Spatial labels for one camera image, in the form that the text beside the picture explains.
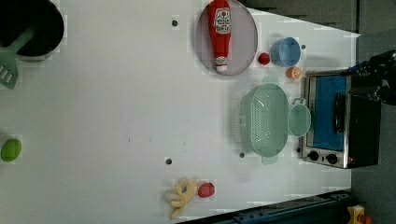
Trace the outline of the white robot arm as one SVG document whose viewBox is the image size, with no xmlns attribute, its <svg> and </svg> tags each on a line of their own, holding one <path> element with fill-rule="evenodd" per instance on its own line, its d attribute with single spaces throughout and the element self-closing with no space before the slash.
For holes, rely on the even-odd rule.
<svg viewBox="0 0 396 224">
<path fill-rule="evenodd" d="M 395 50 L 371 57 L 340 73 L 340 77 L 361 77 L 369 80 L 368 87 L 351 88 L 348 93 L 386 105 L 395 105 Z"/>
</svg>

